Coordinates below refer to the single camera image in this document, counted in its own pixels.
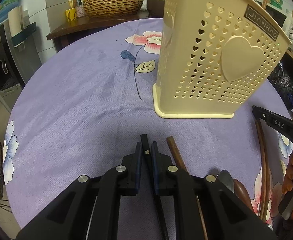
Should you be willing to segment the dark wooden sink table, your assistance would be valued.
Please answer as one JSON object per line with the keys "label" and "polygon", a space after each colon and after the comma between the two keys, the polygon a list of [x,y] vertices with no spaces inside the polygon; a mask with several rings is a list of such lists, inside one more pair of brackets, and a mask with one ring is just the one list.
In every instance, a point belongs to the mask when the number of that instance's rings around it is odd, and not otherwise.
{"label": "dark wooden sink table", "polygon": [[62,24],[55,30],[51,31],[46,38],[48,41],[53,41],[56,51],[59,52],[66,46],[88,35],[124,22],[145,19],[148,17],[148,11],[142,10],[132,15],[115,15],[107,17],[83,16],[74,21]]}

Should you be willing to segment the woven basket sink basin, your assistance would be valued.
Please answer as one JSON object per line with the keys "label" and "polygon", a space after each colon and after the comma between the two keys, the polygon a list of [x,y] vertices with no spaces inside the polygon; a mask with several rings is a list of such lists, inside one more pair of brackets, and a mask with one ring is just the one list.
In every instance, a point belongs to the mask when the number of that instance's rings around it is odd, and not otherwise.
{"label": "woven basket sink basin", "polygon": [[83,8],[91,18],[136,14],[144,0],[87,0]]}

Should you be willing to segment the black plastic bag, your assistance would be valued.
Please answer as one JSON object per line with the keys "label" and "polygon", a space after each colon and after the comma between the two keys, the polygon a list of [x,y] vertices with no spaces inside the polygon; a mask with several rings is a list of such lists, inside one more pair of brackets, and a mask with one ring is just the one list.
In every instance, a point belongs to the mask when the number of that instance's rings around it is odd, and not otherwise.
{"label": "black plastic bag", "polygon": [[293,66],[279,61],[268,76],[269,82],[278,92],[287,109],[293,108]]}

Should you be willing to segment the black chopstick gold band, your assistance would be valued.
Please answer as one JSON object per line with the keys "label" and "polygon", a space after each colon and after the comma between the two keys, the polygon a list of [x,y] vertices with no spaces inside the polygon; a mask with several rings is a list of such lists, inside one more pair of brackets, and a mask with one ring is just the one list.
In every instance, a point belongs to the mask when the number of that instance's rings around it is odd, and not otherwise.
{"label": "black chopstick gold band", "polygon": [[150,185],[151,196],[153,199],[153,205],[157,216],[162,239],[169,240],[168,230],[165,221],[165,215],[163,213],[163,207],[160,196],[155,193],[154,176],[153,176],[153,165],[151,150],[148,142],[148,136],[146,134],[140,135],[142,149],[144,151],[143,159],[146,166],[146,172],[148,175],[148,181]]}

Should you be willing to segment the dark brown chopstick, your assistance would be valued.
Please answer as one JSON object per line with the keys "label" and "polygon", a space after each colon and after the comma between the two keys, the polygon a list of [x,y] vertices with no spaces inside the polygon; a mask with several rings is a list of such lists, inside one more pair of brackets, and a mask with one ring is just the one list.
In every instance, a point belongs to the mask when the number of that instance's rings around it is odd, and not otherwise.
{"label": "dark brown chopstick", "polygon": [[195,183],[188,173],[177,144],[172,136],[167,144],[178,170],[175,172],[178,185],[174,198],[175,211],[178,212],[178,239],[208,239],[199,198],[195,194]]}

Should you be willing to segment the purple floral tablecloth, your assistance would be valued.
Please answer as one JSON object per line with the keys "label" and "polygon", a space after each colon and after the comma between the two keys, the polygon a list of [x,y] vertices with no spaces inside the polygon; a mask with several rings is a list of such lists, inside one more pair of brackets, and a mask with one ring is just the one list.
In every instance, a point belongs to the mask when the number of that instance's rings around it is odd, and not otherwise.
{"label": "purple floral tablecloth", "polygon": [[160,118],[151,91],[156,72],[136,73],[133,62],[120,54],[128,50],[137,62],[157,60],[128,37],[146,35],[152,41],[161,29],[161,20],[139,20],[85,37],[45,63],[23,89],[5,136],[10,145],[4,168],[10,204],[21,226],[79,175],[94,177],[119,164],[142,133],[165,153],[165,139],[172,135],[192,174],[224,168],[256,196],[261,170],[252,106],[286,116],[281,98],[268,81],[253,95],[252,80],[222,93],[214,63],[205,92],[234,96],[234,117]]}

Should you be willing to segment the brown chopstick crossing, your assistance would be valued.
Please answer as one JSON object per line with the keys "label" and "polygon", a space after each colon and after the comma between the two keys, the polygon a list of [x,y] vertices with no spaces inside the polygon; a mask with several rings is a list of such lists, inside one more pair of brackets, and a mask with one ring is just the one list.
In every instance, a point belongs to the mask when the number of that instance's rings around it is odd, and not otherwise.
{"label": "brown chopstick crossing", "polygon": [[266,222],[270,196],[270,170],[268,162],[268,152],[261,121],[259,119],[255,119],[255,125],[259,141],[262,168],[261,202],[258,216],[263,222]]}

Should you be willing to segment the beige perforated utensil holder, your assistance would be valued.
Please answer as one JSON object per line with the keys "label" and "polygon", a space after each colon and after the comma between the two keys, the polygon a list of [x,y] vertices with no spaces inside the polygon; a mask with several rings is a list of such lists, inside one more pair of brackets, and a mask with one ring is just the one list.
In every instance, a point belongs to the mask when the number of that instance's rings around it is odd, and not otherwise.
{"label": "beige perforated utensil holder", "polygon": [[165,0],[155,112],[232,118],[290,45],[254,0]]}

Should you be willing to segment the grey water dispenser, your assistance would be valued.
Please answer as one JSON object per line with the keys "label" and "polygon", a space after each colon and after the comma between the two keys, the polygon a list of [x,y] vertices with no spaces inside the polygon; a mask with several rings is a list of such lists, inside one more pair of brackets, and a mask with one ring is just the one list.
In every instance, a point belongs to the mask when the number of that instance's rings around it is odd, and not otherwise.
{"label": "grey water dispenser", "polygon": [[9,11],[0,24],[0,102],[8,111],[42,65],[34,41],[36,30],[22,7]]}

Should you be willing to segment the yellow mug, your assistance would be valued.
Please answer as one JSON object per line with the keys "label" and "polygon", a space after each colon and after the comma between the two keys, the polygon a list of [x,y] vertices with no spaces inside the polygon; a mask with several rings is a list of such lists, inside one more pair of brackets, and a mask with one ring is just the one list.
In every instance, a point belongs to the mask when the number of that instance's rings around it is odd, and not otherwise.
{"label": "yellow mug", "polygon": [[68,22],[74,21],[77,18],[77,9],[71,8],[66,10],[65,15]]}

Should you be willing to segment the white brown rice cooker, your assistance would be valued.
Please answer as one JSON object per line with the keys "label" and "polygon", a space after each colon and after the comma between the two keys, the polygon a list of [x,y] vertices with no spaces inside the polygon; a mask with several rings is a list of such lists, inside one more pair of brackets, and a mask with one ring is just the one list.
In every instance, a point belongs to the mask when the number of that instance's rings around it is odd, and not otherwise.
{"label": "white brown rice cooker", "polygon": [[149,13],[149,18],[163,18],[165,0],[146,0],[146,9]]}

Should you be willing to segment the steel spoon ornate handle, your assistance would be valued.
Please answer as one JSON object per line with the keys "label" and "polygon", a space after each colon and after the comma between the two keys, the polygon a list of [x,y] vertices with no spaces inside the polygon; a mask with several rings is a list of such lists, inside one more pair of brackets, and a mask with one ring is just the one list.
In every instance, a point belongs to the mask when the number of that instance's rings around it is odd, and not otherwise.
{"label": "steel spoon ornate handle", "polygon": [[224,184],[232,193],[234,193],[234,181],[227,170],[221,170],[217,175],[217,179],[222,184]]}

